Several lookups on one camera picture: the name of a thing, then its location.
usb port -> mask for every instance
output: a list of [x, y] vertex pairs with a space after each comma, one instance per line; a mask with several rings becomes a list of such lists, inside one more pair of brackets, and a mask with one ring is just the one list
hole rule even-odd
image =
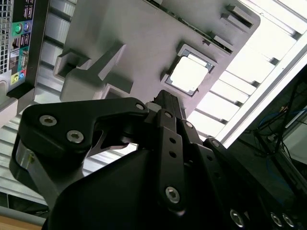
[[25, 40], [25, 36], [21, 36], [21, 42], [20, 42], [20, 46], [24, 46], [24, 40]]
[[24, 8], [24, 18], [27, 18], [28, 16], [28, 8]]
[[33, 11], [33, 7], [29, 7], [28, 8], [27, 19], [32, 19], [32, 11]]
[[20, 60], [21, 67], [25, 68], [28, 65], [28, 61], [29, 61], [29, 51], [23, 51]]
[[29, 45], [29, 42], [30, 42], [30, 34], [27, 34], [27, 35], [24, 37], [24, 45], [25, 45], [25, 46], [28, 46], [28, 45]]

mounting hole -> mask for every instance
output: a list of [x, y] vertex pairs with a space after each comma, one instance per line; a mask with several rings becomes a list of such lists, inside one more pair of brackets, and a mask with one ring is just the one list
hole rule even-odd
[[173, 139], [173, 138], [170, 138], [169, 139], [173, 144], [176, 144], [176, 141], [175, 141], [175, 139]]
[[173, 157], [173, 158], [176, 158], [176, 157], [177, 157], [177, 155], [176, 155], [173, 151], [170, 151], [170, 152], [169, 152], [169, 155], [170, 155], [171, 157]]
[[169, 118], [172, 118], [173, 116], [169, 112], [165, 112], [165, 115]]
[[193, 128], [193, 125], [189, 121], [186, 121], [186, 125], [190, 128]]
[[213, 141], [212, 141], [212, 144], [213, 144], [214, 146], [216, 146], [217, 148], [220, 147], [220, 144], [219, 144], [216, 140], [213, 140]]
[[217, 177], [217, 178], [221, 178], [220, 174], [218, 172], [214, 172], [214, 175]]
[[141, 109], [141, 110], [144, 110], [144, 109], [145, 109], [144, 106], [141, 105], [141, 104], [139, 104], [139, 103], [136, 103], [136, 107], [137, 107], [138, 109]]

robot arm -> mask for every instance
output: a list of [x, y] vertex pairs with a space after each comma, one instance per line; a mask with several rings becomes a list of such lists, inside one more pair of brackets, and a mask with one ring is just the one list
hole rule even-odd
[[[138, 149], [83, 177], [86, 157]], [[34, 105], [10, 169], [51, 213], [44, 229], [298, 229], [286, 210], [214, 138], [199, 139], [178, 99]]]

silver screw head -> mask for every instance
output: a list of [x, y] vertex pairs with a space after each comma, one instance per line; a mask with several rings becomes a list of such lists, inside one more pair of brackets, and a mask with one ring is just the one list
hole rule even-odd
[[294, 228], [294, 223], [292, 222], [292, 220], [286, 215], [283, 213], [283, 219], [285, 220], [285, 222], [291, 227], [291, 228]]
[[217, 148], [220, 147], [219, 142], [217, 142], [216, 140], [213, 140], [213, 141], [212, 141], [212, 144], [213, 144], [214, 146], [216, 146]]
[[69, 140], [72, 143], [79, 144], [84, 140], [84, 136], [81, 132], [77, 130], [71, 130], [66, 135], [67, 140]]
[[141, 110], [144, 110], [144, 109], [145, 109], [144, 106], [141, 105], [141, 104], [139, 104], [139, 103], [136, 103], [136, 107], [137, 107], [138, 109], [141, 109]]
[[190, 128], [193, 128], [193, 125], [189, 121], [186, 121], [186, 125]]
[[244, 227], [244, 222], [243, 222], [243, 219], [242, 217], [240, 216], [240, 214], [231, 209], [230, 210], [230, 217], [231, 219], [233, 220], [233, 222], [239, 227], [239, 228], [243, 228]]
[[172, 118], [173, 116], [169, 112], [165, 112], [165, 115], [169, 118]]
[[57, 120], [50, 115], [43, 115], [39, 118], [39, 122], [44, 126], [55, 126], [57, 124]]
[[166, 197], [170, 202], [177, 204], [180, 201], [179, 192], [173, 187], [167, 187], [165, 190]]
[[274, 223], [275, 223], [277, 226], [279, 226], [279, 227], [282, 227], [282, 226], [283, 226], [281, 220], [277, 217], [277, 215], [276, 215], [275, 213], [272, 213], [272, 212], [271, 212], [271, 218], [272, 218], [272, 220], [274, 221]]

computer back panel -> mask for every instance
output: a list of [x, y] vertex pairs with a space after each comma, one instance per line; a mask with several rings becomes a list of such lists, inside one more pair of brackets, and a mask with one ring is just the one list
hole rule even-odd
[[6, 93], [25, 82], [34, 10], [35, 0], [0, 0], [0, 81]]

